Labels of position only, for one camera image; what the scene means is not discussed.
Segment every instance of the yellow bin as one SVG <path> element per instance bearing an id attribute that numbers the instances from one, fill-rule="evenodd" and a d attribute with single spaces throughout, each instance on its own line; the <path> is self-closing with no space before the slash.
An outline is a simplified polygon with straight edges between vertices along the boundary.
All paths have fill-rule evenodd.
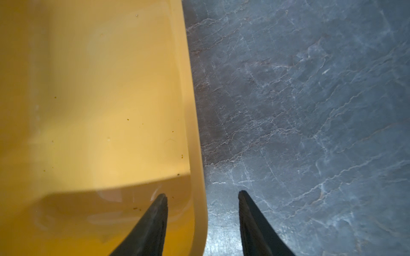
<path id="1" fill-rule="evenodd" d="M 164 255 L 201 255 L 181 1 L 2 0 L 0 35 L 0 255 L 108 255 L 160 193 Z"/>

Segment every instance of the yellow plastic tub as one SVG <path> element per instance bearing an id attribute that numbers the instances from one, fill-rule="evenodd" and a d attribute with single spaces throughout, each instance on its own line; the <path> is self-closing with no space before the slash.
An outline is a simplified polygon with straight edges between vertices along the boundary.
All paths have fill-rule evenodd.
<path id="1" fill-rule="evenodd" d="M 180 0 L 0 1 L 0 255 L 108 255 L 160 193 L 164 255 L 207 209 Z"/>

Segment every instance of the gray marble surface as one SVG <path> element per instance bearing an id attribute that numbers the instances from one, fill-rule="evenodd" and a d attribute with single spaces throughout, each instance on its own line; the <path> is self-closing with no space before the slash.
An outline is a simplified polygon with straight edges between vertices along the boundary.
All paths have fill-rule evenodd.
<path id="1" fill-rule="evenodd" d="M 410 255 L 410 1 L 183 0 L 209 232 L 247 190 L 296 255 Z"/>

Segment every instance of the stone countertop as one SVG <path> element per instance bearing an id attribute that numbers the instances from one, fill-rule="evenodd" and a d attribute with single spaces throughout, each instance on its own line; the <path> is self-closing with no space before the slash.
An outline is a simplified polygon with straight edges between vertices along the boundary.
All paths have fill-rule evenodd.
<path id="1" fill-rule="evenodd" d="M 410 252 L 410 1 L 183 0 L 209 211 L 247 190 L 296 255 Z"/>

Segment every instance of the gray stone floor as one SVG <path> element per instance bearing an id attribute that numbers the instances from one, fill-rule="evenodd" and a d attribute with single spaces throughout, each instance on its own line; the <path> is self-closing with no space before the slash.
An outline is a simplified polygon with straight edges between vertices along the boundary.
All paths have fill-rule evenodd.
<path id="1" fill-rule="evenodd" d="M 205 255 L 242 255 L 242 189 L 296 255 L 409 255 L 410 1 L 183 7 Z"/>

